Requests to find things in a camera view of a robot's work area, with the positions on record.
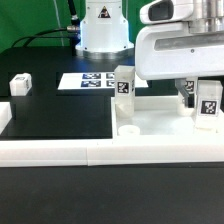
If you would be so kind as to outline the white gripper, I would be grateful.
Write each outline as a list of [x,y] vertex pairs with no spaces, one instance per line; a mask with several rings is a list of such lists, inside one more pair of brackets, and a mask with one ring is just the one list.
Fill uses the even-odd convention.
[[146,26],[136,38],[135,68],[143,80],[176,79],[193,108],[195,82],[181,78],[224,75],[224,32],[191,34],[187,22]]

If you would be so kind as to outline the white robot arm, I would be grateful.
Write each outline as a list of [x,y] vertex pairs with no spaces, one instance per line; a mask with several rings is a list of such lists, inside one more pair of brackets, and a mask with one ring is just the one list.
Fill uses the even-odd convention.
[[122,0],[85,0],[78,54],[114,58],[133,50],[143,80],[224,76],[224,0],[153,0],[140,9],[135,42]]

